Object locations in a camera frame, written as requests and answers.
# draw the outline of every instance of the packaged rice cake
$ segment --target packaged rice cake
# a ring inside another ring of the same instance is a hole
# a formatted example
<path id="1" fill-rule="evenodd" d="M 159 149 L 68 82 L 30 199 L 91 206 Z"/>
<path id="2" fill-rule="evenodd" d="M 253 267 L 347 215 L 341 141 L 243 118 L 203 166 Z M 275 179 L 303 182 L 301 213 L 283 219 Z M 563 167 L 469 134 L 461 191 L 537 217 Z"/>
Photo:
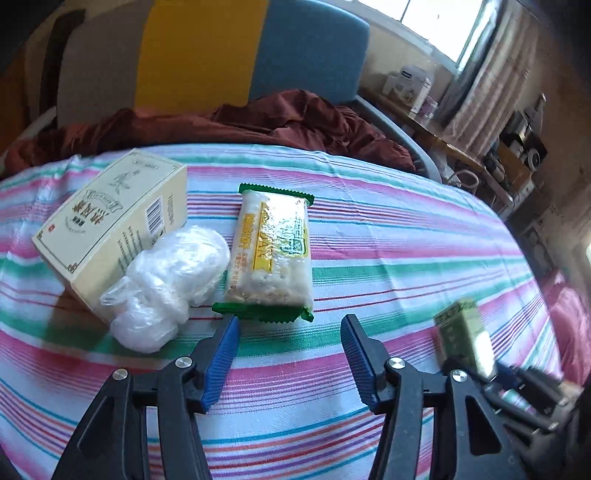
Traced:
<path id="1" fill-rule="evenodd" d="M 243 319 L 312 321 L 307 193 L 243 183 L 223 303 L 213 310 Z"/>

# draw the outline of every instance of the barcode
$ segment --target barcode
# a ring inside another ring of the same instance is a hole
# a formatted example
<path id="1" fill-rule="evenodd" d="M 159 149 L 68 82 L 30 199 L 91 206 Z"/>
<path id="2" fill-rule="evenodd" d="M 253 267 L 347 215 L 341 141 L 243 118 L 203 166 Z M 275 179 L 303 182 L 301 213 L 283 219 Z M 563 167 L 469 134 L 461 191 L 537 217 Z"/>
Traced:
<path id="1" fill-rule="evenodd" d="M 146 221 L 148 222 L 148 231 L 152 236 L 158 233 L 158 230 L 164 225 L 162 197 L 158 197 L 154 203 L 146 209 Z"/>

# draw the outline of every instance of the snack package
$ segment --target snack package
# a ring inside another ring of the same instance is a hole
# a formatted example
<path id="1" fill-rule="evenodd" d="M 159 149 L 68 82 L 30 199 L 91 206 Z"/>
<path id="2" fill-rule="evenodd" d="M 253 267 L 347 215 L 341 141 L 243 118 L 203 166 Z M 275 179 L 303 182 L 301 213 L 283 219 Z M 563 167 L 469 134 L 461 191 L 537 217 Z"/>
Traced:
<path id="1" fill-rule="evenodd" d="M 311 322 L 313 293 L 308 206 L 312 195 L 243 183 L 223 303 L 213 311 L 243 319 Z"/>
<path id="2" fill-rule="evenodd" d="M 443 360 L 450 356 L 464 361 L 486 378 L 496 375 L 491 337 L 484 328 L 476 302 L 461 299 L 434 317 L 439 329 Z"/>

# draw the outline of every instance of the blue headboard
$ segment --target blue headboard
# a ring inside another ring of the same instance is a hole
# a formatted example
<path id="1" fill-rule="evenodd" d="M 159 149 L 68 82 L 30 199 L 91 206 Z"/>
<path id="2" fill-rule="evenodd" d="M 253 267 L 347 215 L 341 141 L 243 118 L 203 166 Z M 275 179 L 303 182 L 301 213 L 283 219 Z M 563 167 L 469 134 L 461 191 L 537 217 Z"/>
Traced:
<path id="1" fill-rule="evenodd" d="M 335 105 L 355 99 L 369 25 L 316 0 L 270 0 L 249 99 L 304 89 Z"/>

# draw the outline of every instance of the window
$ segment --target window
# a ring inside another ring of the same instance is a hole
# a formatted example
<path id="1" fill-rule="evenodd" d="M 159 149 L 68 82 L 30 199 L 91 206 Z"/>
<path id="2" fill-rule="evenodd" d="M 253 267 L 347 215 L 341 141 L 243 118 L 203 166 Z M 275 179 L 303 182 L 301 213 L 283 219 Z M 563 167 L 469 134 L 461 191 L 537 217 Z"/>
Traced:
<path id="1" fill-rule="evenodd" d="M 475 41 L 471 40 L 478 38 L 477 20 L 489 15 L 482 11 L 483 0 L 325 1 L 394 30 L 407 40 L 412 41 L 408 35 L 413 35 L 419 43 L 428 44 L 447 57 L 445 66 L 452 65 L 456 70 L 462 57 L 474 48 Z"/>

